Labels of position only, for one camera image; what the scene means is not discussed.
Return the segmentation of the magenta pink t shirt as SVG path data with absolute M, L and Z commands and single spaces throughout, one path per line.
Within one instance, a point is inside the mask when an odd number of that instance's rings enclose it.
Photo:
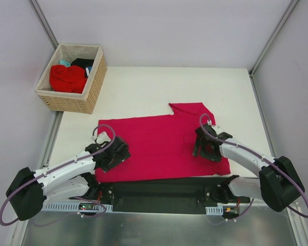
M 108 172 L 97 169 L 98 182 L 230 174 L 226 158 L 213 162 L 193 156 L 195 130 L 205 123 L 200 116 L 207 114 L 215 123 L 212 112 L 201 102 L 170 103 L 169 106 L 172 114 L 99 120 L 99 124 L 111 126 L 109 137 L 115 132 L 126 141 L 131 156 Z

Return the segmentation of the wicker basket with liner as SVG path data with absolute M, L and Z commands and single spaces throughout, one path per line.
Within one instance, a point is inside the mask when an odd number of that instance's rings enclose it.
M 49 82 L 51 67 L 61 59 L 72 62 L 77 58 L 93 59 L 94 63 L 82 93 L 54 91 Z M 92 114 L 107 72 L 101 46 L 60 43 L 40 77 L 35 92 L 52 111 Z

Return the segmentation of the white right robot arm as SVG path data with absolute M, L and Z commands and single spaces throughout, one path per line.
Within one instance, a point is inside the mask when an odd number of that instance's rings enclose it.
M 210 197 L 221 203 L 233 202 L 238 197 L 264 201 L 268 207 L 281 212 L 304 192 L 305 188 L 291 162 L 285 156 L 265 156 L 240 144 L 232 135 L 217 126 L 204 124 L 195 130 L 194 156 L 219 163 L 232 160 L 251 171 L 255 177 L 232 175 L 210 192 Z

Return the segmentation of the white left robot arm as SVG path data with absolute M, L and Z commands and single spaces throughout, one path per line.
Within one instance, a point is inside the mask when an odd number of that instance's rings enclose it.
M 31 171 L 19 170 L 6 196 L 18 220 L 25 221 L 46 205 L 68 198 L 97 200 L 100 184 L 93 172 L 108 172 L 131 156 L 128 144 L 120 137 L 92 143 L 81 153 L 56 166 Z

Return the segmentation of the red t shirt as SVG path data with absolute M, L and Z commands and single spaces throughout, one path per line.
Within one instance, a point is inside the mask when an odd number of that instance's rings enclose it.
M 81 94 L 86 82 L 86 71 L 79 66 L 54 65 L 50 69 L 49 83 L 53 91 Z

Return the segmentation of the black t shirt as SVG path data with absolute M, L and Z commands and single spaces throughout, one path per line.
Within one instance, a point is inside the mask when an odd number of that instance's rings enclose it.
M 88 76 L 92 69 L 93 63 L 94 59 L 77 58 L 70 65 L 83 68 L 85 71 L 85 75 Z

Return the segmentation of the light blue t shirt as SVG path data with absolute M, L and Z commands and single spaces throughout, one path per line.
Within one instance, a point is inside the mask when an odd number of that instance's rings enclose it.
M 61 59 L 59 61 L 59 65 L 62 65 L 62 66 L 65 66 L 65 67 L 70 67 L 71 66 L 71 64 L 68 61 L 64 60 L 64 59 Z

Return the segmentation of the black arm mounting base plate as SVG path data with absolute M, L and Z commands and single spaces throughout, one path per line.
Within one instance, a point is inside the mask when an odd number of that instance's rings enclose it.
M 226 181 L 225 177 L 191 177 L 98 183 L 90 173 L 82 177 L 90 187 L 83 198 L 99 199 L 114 212 L 131 213 L 205 214 L 206 207 L 222 202 L 213 197 Z

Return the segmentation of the right aluminium frame post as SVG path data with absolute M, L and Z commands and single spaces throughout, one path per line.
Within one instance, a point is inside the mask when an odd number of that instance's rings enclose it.
M 255 63 L 249 69 L 248 74 L 250 78 L 253 78 L 257 70 L 259 69 L 260 65 L 264 61 L 265 57 L 267 56 L 269 50 L 272 48 L 274 42 L 278 38 L 279 34 L 283 30 L 284 26 L 292 16 L 293 12 L 297 8 L 298 4 L 301 2 L 301 0 L 291 0 L 286 9 L 284 10 L 283 14 L 279 18 L 276 26 L 274 27 L 272 33 L 270 34 L 268 40 L 266 41 L 264 47 L 262 48 L 261 52 L 259 53 L 259 56 L 257 57 Z

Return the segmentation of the aluminium frame post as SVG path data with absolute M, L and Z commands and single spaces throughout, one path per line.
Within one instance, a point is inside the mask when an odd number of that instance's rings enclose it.
M 42 26 L 49 42 L 51 43 L 53 49 L 55 50 L 59 42 L 57 41 L 54 32 L 52 31 L 52 28 L 50 27 L 50 24 L 40 6 L 37 0 L 28 0 L 33 12 L 35 13 L 40 25 Z
M 259 69 L 260 65 L 264 61 L 265 57 L 267 56 L 269 50 L 272 48 L 274 42 L 278 38 L 279 34 L 283 30 L 284 26 L 292 16 L 293 12 L 297 8 L 298 4 L 301 2 L 301 0 L 291 0 L 286 9 L 284 10 L 283 14 L 279 18 L 276 26 L 274 27 L 272 33 L 270 34 L 268 40 L 266 41 L 264 47 L 262 48 L 261 52 L 259 53 L 259 56 L 257 57 L 255 63 L 249 69 L 248 74 L 250 78 L 253 78 L 257 70 Z

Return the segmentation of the left aluminium frame post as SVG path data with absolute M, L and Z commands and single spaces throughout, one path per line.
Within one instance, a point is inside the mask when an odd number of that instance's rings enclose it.
M 42 26 L 49 42 L 51 43 L 53 49 L 55 50 L 59 42 L 57 41 L 54 32 L 52 31 L 52 28 L 50 27 L 50 24 L 40 6 L 37 0 L 28 0 L 33 12 L 35 13 L 40 25 Z

